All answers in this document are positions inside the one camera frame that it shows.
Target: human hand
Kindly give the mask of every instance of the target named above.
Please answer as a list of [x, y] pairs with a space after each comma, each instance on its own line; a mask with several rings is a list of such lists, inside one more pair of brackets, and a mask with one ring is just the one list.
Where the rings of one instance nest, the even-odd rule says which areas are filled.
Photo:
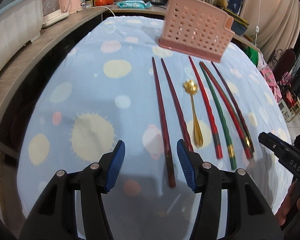
[[[278, 209], [278, 212], [275, 214], [275, 217], [278, 220], [279, 226], [282, 226], [287, 218], [287, 214], [289, 213], [290, 209], [292, 208], [291, 204], [291, 198], [292, 194], [294, 192], [295, 182], [291, 184], [291, 186], [288, 189], [288, 193], [285, 196], [283, 202], [281, 203], [280, 208]], [[300, 211], [300, 198], [297, 201], [297, 208]]]

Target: chair backrest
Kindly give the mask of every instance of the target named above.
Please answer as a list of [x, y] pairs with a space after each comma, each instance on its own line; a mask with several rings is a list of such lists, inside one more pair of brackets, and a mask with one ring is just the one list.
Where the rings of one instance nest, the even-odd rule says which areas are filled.
[[289, 72], [296, 61], [296, 54], [292, 49], [286, 49], [273, 69], [275, 81], [279, 82], [284, 73]]

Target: red tomato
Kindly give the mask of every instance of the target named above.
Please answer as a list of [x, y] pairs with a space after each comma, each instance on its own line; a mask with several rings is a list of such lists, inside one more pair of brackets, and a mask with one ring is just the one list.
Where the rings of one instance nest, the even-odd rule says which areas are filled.
[[107, 1], [107, 4], [113, 4], [114, 3], [114, 0], [106, 0]]
[[105, 6], [105, 5], [107, 5], [107, 1], [106, 0], [96, 0], [94, 2], [94, 5], [95, 6]]

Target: beige curtain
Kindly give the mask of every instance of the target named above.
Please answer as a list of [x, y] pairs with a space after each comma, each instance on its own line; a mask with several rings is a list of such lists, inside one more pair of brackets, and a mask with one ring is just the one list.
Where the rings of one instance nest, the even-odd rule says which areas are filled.
[[[246, 35], [255, 38], [259, 0], [244, 0], [240, 17], [250, 25]], [[298, 0], [261, 0], [257, 47], [265, 60], [273, 50], [293, 48], [300, 32], [300, 2]]]

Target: pink utensil basket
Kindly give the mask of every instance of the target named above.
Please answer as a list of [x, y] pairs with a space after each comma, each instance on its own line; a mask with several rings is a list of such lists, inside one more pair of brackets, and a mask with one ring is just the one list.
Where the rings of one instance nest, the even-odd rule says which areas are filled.
[[201, 0], [169, 0], [159, 46], [220, 62], [233, 17]]

